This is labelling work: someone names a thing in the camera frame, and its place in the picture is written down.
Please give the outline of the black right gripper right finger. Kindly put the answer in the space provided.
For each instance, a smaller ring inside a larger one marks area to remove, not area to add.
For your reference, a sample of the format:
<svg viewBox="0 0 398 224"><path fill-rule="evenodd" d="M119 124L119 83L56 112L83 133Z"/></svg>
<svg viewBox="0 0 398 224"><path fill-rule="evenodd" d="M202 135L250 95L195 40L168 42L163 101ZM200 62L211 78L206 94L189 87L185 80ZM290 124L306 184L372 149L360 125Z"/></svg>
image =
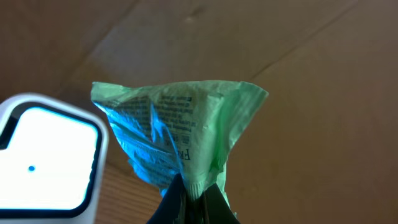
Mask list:
<svg viewBox="0 0 398 224"><path fill-rule="evenodd" d="M226 203L217 184L209 187L203 196L205 224L240 224Z"/></svg>

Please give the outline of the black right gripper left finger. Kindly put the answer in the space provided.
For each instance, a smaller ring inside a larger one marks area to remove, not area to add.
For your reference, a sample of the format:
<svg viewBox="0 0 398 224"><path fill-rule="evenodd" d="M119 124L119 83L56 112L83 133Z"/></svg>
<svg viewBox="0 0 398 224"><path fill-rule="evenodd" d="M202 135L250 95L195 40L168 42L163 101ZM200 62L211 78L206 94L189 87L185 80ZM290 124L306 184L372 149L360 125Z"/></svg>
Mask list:
<svg viewBox="0 0 398 224"><path fill-rule="evenodd" d="M181 209L185 187L181 174L175 175L161 203L147 224L173 224Z"/></svg>

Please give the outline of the teal tissue packet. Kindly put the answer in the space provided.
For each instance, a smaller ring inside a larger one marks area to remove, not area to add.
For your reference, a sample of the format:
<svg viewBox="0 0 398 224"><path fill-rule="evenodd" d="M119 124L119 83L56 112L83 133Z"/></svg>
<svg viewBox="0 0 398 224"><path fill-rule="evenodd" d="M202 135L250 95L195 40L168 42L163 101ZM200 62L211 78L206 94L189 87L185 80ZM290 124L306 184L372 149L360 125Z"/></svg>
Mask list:
<svg viewBox="0 0 398 224"><path fill-rule="evenodd" d="M182 176L179 213L211 185L224 189L229 154L267 97L255 84L224 80L139 88L95 82L91 89L140 179L165 195Z"/></svg>

